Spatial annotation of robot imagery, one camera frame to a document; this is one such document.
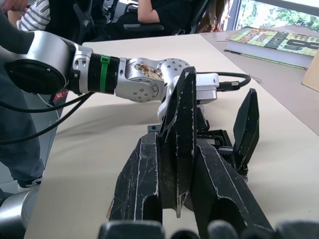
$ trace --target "table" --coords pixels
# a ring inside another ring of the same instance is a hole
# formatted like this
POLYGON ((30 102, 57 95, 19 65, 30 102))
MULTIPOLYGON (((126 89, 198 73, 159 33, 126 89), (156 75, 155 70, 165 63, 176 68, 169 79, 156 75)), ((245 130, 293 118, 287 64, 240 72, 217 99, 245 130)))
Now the table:
MULTIPOLYGON (((272 29, 319 36, 318 33, 300 26, 272 29)), ((226 38, 234 32, 204 33, 202 36, 235 65, 254 77, 267 92, 319 135, 319 93, 301 84, 306 71, 225 52, 226 38)))
MULTIPOLYGON (((200 35, 87 43, 95 52, 160 60, 180 58, 198 71, 241 73, 200 35)), ((221 93, 206 107, 215 129, 232 127, 249 87, 259 98, 260 141, 250 163, 249 187, 272 225, 283 219, 319 219, 319 137, 252 81, 237 92, 221 93)), ((95 94, 57 132, 25 239, 95 239, 126 160, 157 122, 159 103, 135 104, 95 94)), ((167 235, 196 230, 192 212, 181 219, 164 211, 167 235)))

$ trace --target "black cable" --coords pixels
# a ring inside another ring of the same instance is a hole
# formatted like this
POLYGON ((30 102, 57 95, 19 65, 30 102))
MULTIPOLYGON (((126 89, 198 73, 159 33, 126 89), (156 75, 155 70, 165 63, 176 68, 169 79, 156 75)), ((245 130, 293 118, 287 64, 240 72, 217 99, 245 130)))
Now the black cable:
POLYGON ((69 102, 67 102, 67 103, 61 104, 61 105, 59 105, 59 106, 54 106, 54 107, 51 107, 51 108, 45 108, 45 109, 35 109, 35 110, 21 109, 21 108, 17 108, 17 107, 8 105, 8 104, 6 104, 6 103, 4 103, 4 102, 1 102, 1 101, 0 101, 0 106, 5 107, 5 108, 7 108, 7 109, 9 109, 9 110, 18 111, 18 112, 23 112, 23 113, 44 113, 44 112, 56 111, 56 110, 58 110, 58 109, 67 107, 67 106, 72 105, 72 104, 74 104, 74 103, 76 103, 76 102, 78 102, 78 101, 81 101, 82 99, 86 99, 86 97, 87 97, 88 95, 92 95, 92 94, 93 94, 93 93, 87 93, 87 94, 85 94, 85 95, 83 95, 83 96, 80 96, 80 97, 78 97, 78 98, 76 98, 76 99, 74 99, 74 100, 71 100, 71 101, 69 101, 69 102))
POLYGON ((197 74, 209 74, 209 73, 216 73, 219 76, 230 76, 230 77, 237 77, 237 78, 244 78, 242 82, 239 81, 226 81, 220 82, 217 91, 237 91, 241 87, 246 86, 250 81, 251 77, 247 74, 242 73, 232 73, 232 72, 198 72, 197 74))
POLYGON ((43 135, 43 134, 49 132, 50 130, 52 130, 53 128, 57 127, 59 124, 64 122, 67 118, 69 118, 81 105, 83 105, 84 102, 87 101, 88 98, 90 98, 91 95, 92 94, 86 94, 85 98, 83 98, 75 107, 73 107, 70 110, 70 112, 68 112, 65 116, 63 116, 61 119, 59 119, 54 124, 50 125, 48 128, 45 128, 44 130, 42 130, 42 131, 40 131, 38 133, 35 133, 33 135, 27 136, 27 137, 0 141, 0 145, 23 142, 23 141, 26 141, 26 140, 30 140, 30 139, 39 137, 40 135, 43 135))

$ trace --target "person's hand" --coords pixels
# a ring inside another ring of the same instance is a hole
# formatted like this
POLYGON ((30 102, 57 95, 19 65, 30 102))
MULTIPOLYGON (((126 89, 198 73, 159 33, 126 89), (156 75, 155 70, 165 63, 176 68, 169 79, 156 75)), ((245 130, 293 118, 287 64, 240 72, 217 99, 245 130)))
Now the person's hand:
POLYGON ((28 0, 5 0, 2 5, 2 11, 24 11, 28 5, 28 0))

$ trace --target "white striped shirt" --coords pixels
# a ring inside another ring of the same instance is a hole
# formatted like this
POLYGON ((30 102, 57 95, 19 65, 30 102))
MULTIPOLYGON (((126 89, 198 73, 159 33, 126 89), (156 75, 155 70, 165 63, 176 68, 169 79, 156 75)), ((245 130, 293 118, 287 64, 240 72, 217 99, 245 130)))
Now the white striped shirt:
POLYGON ((36 0, 16 22, 16 26, 21 31, 45 30, 50 19, 49 0, 36 0))

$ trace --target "sneaker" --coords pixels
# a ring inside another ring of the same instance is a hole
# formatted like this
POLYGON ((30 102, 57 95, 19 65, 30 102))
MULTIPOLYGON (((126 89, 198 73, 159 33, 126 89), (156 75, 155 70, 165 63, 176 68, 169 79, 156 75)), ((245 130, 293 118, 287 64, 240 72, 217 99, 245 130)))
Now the sneaker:
POLYGON ((39 189, 40 184, 42 182, 42 176, 29 182, 18 182, 18 191, 19 192, 26 192, 32 189, 39 189))

